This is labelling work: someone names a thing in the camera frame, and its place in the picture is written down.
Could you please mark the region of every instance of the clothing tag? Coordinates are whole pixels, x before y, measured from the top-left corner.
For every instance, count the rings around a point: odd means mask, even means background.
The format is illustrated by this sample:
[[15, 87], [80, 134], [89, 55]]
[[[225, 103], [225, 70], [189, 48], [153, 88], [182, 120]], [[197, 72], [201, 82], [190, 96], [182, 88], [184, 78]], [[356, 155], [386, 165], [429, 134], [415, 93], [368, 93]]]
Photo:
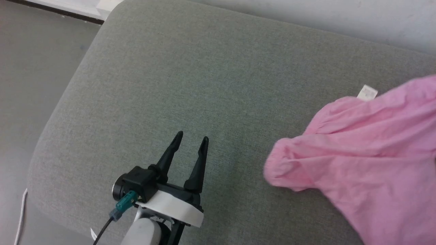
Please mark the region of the clothing tag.
[[94, 239], [94, 241], [97, 239], [97, 235], [95, 234], [95, 232], [92, 230], [92, 228], [90, 228], [91, 229], [91, 236], [92, 236], [92, 239]]
[[373, 100], [377, 96], [378, 91], [371, 88], [368, 85], [363, 85], [362, 90], [357, 95], [358, 99], [361, 99], [363, 101], [370, 101]]

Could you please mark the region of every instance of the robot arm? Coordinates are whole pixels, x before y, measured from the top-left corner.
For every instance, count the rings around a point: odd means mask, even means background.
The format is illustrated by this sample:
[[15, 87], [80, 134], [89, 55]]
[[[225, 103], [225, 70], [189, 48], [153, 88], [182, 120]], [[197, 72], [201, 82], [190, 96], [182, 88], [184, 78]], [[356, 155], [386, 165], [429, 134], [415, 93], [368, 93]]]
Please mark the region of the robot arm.
[[119, 202], [110, 213], [111, 219], [117, 221], [121, 217], [127, 209], [123, 204], [137, 208], [133, 224], [121, 245], [178, 245], [185, 226], [201, 226], [204, 215], [200, 193], [209, 139], [204, 137], [192, 173], [184, 186], [179, 187], [167, 183], [167, 173], [182, 137], [183, 132], [178, 132], [156, 165], [151, 164], [147, 169], [136, 166], [114, 183], [112, 196]]

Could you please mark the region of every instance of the gray floor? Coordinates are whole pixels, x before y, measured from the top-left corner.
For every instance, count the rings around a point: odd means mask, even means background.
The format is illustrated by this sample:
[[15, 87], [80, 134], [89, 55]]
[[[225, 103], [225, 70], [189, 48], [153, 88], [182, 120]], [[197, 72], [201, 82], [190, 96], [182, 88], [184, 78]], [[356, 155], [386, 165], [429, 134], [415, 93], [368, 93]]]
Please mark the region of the gray floor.
[[[44, 125], [100, 26], [0, 0], [0, 244], [13, 244]], [[92, 244], [27, 203], [22, 245]]]

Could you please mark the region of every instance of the gray fabric surface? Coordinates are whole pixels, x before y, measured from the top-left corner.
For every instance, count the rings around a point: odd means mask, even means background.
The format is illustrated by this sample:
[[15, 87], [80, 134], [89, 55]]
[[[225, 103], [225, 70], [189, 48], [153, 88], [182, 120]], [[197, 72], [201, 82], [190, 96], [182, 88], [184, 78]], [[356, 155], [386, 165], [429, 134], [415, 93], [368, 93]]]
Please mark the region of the gray fabric surface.
[[[111, 187], [156, 163], [178, 130], [169, 172], [182, 185], [210, 138], [205, 219], [182, 245], [361, 244], [318, 191], [269, 186], [274, 142], [301, 134], [325, 104], [385, 92], [436, 71], [436, 59], [181, 0], [127, 0], [102, 26], [37, 144], [30, 199], [89, 235], [114, 207]], [[130, 210], [102, 240], [118, 244]]]

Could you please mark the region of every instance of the white wall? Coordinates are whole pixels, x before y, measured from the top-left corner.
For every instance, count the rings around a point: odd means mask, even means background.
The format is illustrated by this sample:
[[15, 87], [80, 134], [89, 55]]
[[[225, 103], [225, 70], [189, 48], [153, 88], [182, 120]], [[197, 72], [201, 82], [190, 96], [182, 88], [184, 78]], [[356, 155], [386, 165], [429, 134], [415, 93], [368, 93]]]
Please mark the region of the white wall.
[[27, 0], [45, 6], [58, 8], [75, 14], [81, 14], [96, 19], [102, 19], [96, 6], [100, 0]]
[[[65, 2], [105, 19], [99, 0], [31, 1]], [[99, 8], [108, 13], [118, 1], [101, 0]], [[436, 0], [193, 1], [436, 55]]]

